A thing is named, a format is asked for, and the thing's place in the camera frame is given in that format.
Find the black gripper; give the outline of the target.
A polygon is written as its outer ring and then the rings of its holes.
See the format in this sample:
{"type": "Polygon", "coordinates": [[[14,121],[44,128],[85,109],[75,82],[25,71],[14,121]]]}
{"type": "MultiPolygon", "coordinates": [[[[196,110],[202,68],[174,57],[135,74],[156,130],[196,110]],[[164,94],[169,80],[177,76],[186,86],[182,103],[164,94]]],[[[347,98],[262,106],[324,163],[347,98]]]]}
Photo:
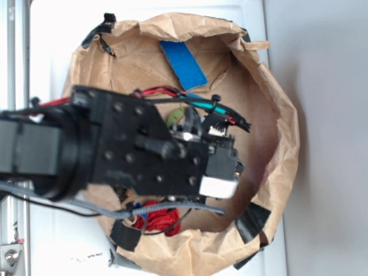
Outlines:
{"type": "Polygon", "coordinates": [[[140,196],[231,198],[244,171],[227,133],[245,120],[212,99],[181,95],[165,104],[185,104],[182,125],[167,126],[157,99],[75,86],[71,106],[91,124],[94,153],[88,182],[131,189],[140,196]]]}

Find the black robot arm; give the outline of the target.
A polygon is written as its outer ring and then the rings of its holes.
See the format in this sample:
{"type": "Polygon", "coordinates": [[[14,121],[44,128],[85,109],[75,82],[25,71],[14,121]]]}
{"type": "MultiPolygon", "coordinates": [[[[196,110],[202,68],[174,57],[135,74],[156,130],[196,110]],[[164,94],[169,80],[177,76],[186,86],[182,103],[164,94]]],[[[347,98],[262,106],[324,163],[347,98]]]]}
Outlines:
{"type": "Polygon", "coordinates": [[[244,165],[228,134],[246,119],[168,86],[130,95],[75,86],[69,97],[1,113],[1,178],[53,201],[90,183],[140,196],[231,198],[244,165]]]}

